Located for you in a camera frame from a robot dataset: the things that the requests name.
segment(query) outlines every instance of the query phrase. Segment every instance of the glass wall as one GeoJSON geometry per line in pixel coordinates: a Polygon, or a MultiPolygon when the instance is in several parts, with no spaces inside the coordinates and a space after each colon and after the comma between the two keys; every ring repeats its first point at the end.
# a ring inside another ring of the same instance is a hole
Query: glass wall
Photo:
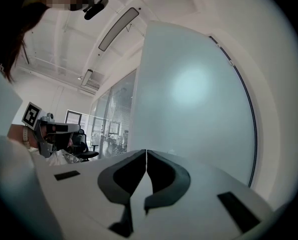
{"type": "Polygon", "coordinates": [[[98,158],[126,152],[136,71],[127,75],[92,105],[87,137],[98,158]]]}

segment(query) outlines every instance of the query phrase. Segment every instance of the linear light fixture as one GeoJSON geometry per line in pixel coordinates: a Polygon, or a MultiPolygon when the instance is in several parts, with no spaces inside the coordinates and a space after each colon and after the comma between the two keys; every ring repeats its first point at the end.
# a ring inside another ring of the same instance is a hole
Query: linear light fixture
{"type": "Polygon", "coordinates": [[[86,86],[86,84],[88,83],[92,73],[93,73],[93,71],[88,69],[88,71],[87,71],[87,73],[85,73],[84,79],[82,81],[82,84],[81,84],[82,86],[86,86]]]}
{"type": "Polygon", "coordinates": [[[101,44],[99,45],[99,49],[105,52],[112,41],[117,37],[117,35],[137,16],[139,12],[135,8],[130,8],[110,29],[108,34],[102,40],[101,44]]]}

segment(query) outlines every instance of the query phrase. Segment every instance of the ceiling-mounted camera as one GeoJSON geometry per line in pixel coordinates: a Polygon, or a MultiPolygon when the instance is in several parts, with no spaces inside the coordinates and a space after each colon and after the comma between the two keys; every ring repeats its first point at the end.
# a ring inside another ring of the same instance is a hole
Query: ceiling-mounted camera
{"type": "Polygon", "coordinates": [[[95,5],[87,7],[83,10],[85,12],[84,18],[86,20],[92,19],[96,14],[101,12],[107,6],[108,3],[109,0],[100,0],[95,5]]]}

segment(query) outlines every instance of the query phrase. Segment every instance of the white ceiling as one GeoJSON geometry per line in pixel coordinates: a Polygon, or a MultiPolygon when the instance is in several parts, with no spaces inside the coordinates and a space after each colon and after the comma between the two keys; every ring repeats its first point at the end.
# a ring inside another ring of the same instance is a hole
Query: white ceiling
{"type": "Polygon", "coordinates": [[[91,20],[85,20],[82,11],[49,9],[25,36],[30,64],[22,53],[17,65],[92,92],[81,86],[78,77],[92,69],[97,72],[92,79],[102,84],[113,65],[143,41],[149,21],[173,22],[196,11],[193,0],[109,0],[108,6],[91,20]],[[140,15],[131,22],[130,31],[124,29],[102,52],[99,44],[131,7],[140,15]]]}

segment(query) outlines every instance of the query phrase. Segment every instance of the black chair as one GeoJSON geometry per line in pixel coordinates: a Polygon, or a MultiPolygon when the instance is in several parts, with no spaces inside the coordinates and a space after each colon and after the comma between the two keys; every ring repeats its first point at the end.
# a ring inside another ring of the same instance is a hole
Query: black chair
{"type": "Polygon", "coordinates": [[[89,151],[89,148],[86,144],[87,136],[84,133],[83,129],[73,133],[71,139],[73,142],[73,146],[69,147],[69,150],[75,157],[81,159],[82,162],[89,161],[89,158],[94,158],[99,155],[98,152],[89,151]]]}

